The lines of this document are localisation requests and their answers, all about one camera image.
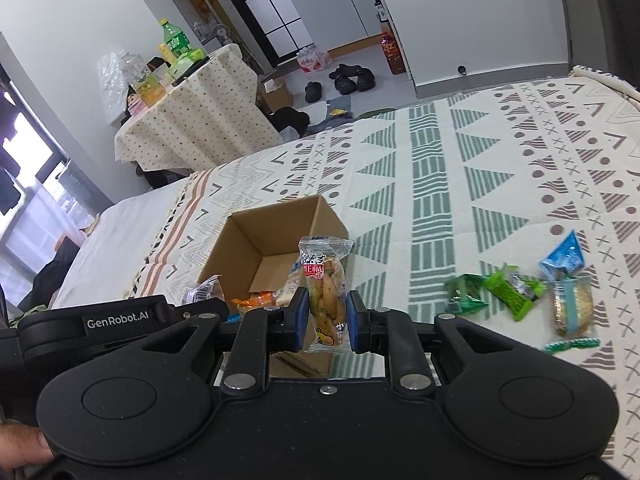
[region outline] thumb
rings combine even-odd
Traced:
[[[0,424],[0,467],[11,470],[53,459],[44,435],[24,424]]]

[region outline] black slipper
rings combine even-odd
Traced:
[[[322,97],[322,85],[318,81],[312,81],[305,86],[305,101],[315,103]]]
[[[333,72],[329,74],[329,79],[336,79],[339,75],[345,75],[347,77],[356,77],[358,75],[358,70],[362,67],[360,65],[345,65],[344,63],[340,63],[338,68],[336,68]]]
[[[358,81],[356,85],[360,92],[371,90],[376,85],[376,78],[373,72],[368,68],[358,70]]]
[[[358,85],[345,75],[338,75],[334,84],[335,89],[342,95],[353,94],[358,89]]]

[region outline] white bed sheet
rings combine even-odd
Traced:
[[[126,298],[187,181],[179,180],[107,209],[82,245],[52,308]]]

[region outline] cardboard box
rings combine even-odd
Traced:
[[[265,100],[272,112],[287,106],[293,106],[293,95],[289,92],[284,78],[279,77],[265,81],[260,84],[259,88],[262,98]]]
[[[321,195],[232,213],[222,227],[209,259],[200,273],[202,282],[220,274],[220,285],[229,310],[237,312],[233,298],[245,299],[251,292],[278,290],[291,266],[300,256],[303,236],[348,238],[347,229]],[[301,274],[301,285],[305,285]],[[305,348],[315,339],[311,317]],[[274,376],[327,377],[332,354],[289,354],[272,356]]]

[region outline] polka dot tablecloth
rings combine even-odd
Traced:
[[[208,170],[283,143],[255,106],[257,75],[235,44],[153,107],[124,124],[115,137],[116,160],[145,171]]]

